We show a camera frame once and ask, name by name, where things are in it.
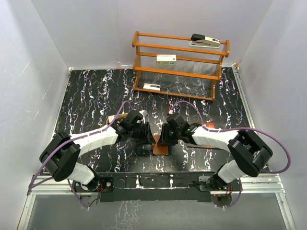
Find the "beige oval card tray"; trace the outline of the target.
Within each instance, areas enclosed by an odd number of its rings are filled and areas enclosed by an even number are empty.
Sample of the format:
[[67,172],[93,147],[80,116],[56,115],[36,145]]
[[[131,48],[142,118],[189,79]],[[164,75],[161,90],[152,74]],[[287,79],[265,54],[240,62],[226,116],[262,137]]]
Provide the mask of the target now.
[[123,113],[123,114],[119,114],[119,115],[111,115],[107,118],[106,124],[109,125],[113,120],[115,122],[122,120],[123,118],[125,118],[128,115],[128,113]]

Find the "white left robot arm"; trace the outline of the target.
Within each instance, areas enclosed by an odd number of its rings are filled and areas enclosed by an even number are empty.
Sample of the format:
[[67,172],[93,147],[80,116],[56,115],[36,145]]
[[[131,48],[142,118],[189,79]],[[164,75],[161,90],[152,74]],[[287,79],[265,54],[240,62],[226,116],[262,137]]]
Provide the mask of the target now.
[[57,133],[40,155],[39,160],[56,182],[65,179],[82,184],[88,191],[99,187],[99,176],[89,166],[77,162],[78,158],[92,150],[132,139],[136,144],[155,143],[145,110],[132,110],[118,116],[110,116],[108,123],[98,129],[68,135]]

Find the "brown leather card holder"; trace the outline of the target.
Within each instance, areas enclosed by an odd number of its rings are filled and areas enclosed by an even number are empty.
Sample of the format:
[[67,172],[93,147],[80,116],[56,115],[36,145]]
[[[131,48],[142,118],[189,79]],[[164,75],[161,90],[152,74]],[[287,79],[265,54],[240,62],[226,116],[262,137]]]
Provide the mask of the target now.
[[158,140],[160,138],[160,135],[154,135],[153,136],[155,140],[155,144],[152,144],[152,151],[154,156],[166,156],[169,154],[168,146],[164,145],[158,145]]

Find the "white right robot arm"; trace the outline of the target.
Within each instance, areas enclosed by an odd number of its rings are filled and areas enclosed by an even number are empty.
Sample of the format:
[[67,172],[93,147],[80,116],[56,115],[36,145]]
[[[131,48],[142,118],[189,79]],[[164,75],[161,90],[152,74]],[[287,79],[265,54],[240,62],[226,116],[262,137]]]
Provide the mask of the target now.
[[179,114],[172,114],[163,124],[157,144],[174,146],[179,140],[196,146],[216,147],[233,157],[205,181],[193,181],[191,186],[198,189],[225,190],[242,176],[257,177],[273,156],[271,148],[252,130],[205,129],[200,123],[188,123]]

